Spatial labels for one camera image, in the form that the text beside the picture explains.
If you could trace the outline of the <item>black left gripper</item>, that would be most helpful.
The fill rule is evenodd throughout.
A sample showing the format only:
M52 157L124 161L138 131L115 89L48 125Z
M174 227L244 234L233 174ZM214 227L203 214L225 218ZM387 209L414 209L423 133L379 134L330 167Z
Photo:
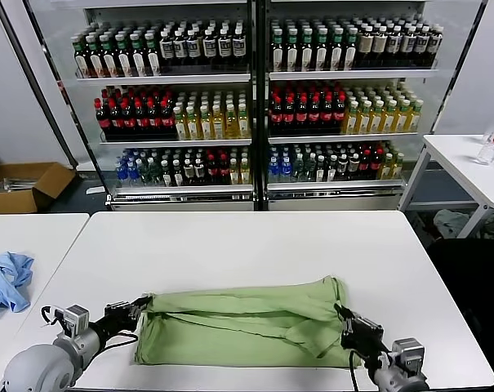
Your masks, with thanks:
M133 302L118 302L105 306L104 316L95 322L89 322L89 328L100 341L108 341L120 332L134 332L144 322L145 310L153 300L152 295L142 296Z

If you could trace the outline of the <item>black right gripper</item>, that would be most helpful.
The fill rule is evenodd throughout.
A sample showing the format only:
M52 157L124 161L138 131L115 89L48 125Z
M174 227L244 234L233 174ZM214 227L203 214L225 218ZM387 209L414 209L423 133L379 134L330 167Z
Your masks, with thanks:
M384 351L383 327L367 318L354 317L352 311L343 305L335 303L334 309L344 324L341 346L357 352L363 359L376 359Z

